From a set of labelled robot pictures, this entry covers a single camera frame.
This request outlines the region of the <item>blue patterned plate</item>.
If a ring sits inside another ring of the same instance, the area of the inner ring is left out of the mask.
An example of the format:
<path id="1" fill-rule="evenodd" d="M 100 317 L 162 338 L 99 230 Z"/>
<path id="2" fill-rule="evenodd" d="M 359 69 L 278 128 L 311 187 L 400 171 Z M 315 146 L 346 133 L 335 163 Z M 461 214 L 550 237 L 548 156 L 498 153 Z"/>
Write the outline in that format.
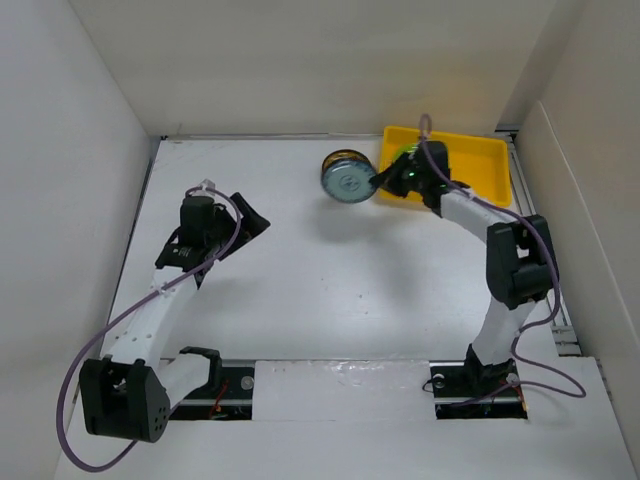
<path id="1" fill-rule="evenodd" d="M 375 175 L 369 162 L 342 159 L 322 170 L 321 185 L 327 195 L 340 203 L 361 203 L 374 195 L 376 188 L 371 179 Z"/>

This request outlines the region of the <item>gold brown patterned plate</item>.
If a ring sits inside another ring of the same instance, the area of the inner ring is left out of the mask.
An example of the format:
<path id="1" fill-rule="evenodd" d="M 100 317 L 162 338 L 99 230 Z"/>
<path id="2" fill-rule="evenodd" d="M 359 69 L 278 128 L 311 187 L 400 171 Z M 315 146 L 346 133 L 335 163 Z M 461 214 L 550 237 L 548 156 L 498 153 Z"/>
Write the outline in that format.
<path id="1" fill-rule="evenodd" d="M 322 170 L 326 170 L 330 165 L 342 161 L 342 160 L 354 160 L 357 162 L 370 163 L 369 158 L 363 153 L 353 149 L 339 149 L 331 152 L 327 155 L 321 165 Z"/>

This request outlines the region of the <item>green plate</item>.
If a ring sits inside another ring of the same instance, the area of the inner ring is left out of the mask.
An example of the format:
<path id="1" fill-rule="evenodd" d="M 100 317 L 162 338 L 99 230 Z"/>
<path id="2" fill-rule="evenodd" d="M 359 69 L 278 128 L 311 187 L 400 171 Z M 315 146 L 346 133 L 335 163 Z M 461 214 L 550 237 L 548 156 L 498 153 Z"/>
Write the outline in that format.
<path id="1" fill-rule="evenodd" d="M 419 147 L 418 143 L 410 143 L 410 144 L 402 145 L 398 147 L 396 151 L 393 153 L 393 155 L 391 156 L 391 160 L 395 162 L 399 158 L 401 158 L 403 155 L 411 156 L 418 149 L 418 147 Z"/>

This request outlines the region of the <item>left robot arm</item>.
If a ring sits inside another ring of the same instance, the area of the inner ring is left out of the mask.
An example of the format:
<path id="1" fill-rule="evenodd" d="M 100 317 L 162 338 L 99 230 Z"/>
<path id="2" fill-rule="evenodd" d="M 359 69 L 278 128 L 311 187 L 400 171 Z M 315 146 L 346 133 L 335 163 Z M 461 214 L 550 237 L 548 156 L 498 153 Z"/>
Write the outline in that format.
<path id="1" fill-rule="evenodd" d="M 270 226 L 240 193 L 221 202 L 214 195 L 185 195 L 179 226 L 155 261 L 150 300 L 126 316 L 126 328 L 102 358 L 83 363 L 79 386 L 88 433 L 154 443 L 182 400 L 194 391 L 212 396 L 223 386 L 221 355 L 213 348 L 186 346 L 169 364 L 161 362 L 214 262 Z"/>

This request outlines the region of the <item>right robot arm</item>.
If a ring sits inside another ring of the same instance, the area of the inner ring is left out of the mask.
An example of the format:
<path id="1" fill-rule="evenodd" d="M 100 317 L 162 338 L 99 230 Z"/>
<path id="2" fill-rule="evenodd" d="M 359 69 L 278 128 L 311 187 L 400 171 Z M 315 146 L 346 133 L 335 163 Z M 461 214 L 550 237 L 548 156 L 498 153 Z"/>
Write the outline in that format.
<path id="1" fill-rule="evenodd" d="M 508 212 L 477 196 L 470 185 L 453 180 L 447 148 L 439 141 L 401 153 L 370 183 L 398 197 L 419 194 L 434 214 L 485 244 L 491 299 L 480 332 L 467 349 L 462 381 L 471 392 L 486 393 L 508 375 L 513 341 L 535 304 L 553 287 L 557 264 L 546 220 Z"/>

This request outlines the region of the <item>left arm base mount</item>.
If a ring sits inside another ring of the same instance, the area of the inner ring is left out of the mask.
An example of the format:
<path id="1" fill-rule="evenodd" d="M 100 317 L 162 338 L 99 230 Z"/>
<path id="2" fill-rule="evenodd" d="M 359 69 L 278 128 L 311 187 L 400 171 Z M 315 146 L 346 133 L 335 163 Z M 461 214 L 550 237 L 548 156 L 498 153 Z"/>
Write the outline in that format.
<path id="1" fill-rule="evenodd" d="M 172 412 L 172 421 L 252 419 L 255 361 L 225 360 L 218 387 L 201 387 Z"/>

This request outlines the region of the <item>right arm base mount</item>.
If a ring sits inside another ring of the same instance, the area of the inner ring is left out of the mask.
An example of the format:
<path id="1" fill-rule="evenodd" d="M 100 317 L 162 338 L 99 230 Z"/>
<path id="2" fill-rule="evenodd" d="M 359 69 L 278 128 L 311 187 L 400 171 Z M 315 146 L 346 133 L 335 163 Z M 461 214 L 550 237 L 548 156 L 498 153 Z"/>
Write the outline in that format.
<path id="1" fill-rule="evenodd" d="M 433 395 L 437 420 L 527 420 L 524 395 L 509 384 L 518 380 L 513 362 L 483 380 L 473 379 L 463 361 L 430 362 L 423 390 Z"/>

